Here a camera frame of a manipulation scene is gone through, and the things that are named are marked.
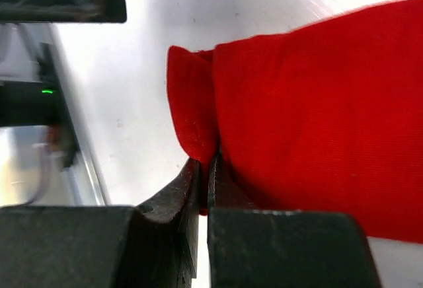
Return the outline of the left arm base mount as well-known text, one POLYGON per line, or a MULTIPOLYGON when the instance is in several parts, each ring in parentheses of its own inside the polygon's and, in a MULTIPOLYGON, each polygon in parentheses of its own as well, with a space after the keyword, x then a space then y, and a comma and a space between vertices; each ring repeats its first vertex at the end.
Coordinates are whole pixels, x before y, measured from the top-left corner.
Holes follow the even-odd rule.
POLYGON ((42 43, 34 80, 1 76, 1 126, 49 126, 56 130, 63 166, 69 168, 80 151, 71 115, 60 85, 52 45, 42 43))

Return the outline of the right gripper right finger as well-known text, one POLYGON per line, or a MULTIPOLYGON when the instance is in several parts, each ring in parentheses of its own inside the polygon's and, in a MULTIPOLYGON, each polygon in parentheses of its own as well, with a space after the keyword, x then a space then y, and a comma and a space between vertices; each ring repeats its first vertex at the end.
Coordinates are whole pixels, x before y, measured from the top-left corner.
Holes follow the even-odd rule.
POLYGON ((210 167, 212 287, 380 287, 368 241, 342 213, 261 210, 221 155, 210 167))

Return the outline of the aluminium table frame rail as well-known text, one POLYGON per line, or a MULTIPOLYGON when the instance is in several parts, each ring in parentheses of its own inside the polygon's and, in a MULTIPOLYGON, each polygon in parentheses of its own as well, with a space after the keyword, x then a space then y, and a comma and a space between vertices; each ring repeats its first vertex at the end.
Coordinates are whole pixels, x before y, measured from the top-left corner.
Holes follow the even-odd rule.
POLYGON ((98 162, 92 151, 88 127, 84 122, 82 105, 79 102, 79 91, 73 80, 57 27, 53 24, 45 24, 44 34, 49 45, 60 90, 69 114, 73 136, 78 147, 73 164, 65 170, 74 204, 89 206, 108 205, 108 194, 102 183, 98 162))

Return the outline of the red sock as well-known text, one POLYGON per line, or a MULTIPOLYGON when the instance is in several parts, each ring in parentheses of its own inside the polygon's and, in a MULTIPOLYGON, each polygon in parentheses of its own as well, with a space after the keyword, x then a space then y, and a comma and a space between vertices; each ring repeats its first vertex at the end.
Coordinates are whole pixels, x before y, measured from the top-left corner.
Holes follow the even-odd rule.
POLYGON ((172 46, 178 141, 265 209, 337 211, 422 242, 422 0, 191 52, 172 46))

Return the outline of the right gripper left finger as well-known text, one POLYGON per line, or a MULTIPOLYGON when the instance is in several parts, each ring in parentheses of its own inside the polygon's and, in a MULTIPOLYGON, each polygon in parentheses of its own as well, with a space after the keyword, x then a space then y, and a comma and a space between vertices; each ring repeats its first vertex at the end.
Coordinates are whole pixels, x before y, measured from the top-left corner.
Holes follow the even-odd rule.
POLYGON ((1 286, 191 286, 199 179, 191 159, 138 206, 2 208, 1 286))

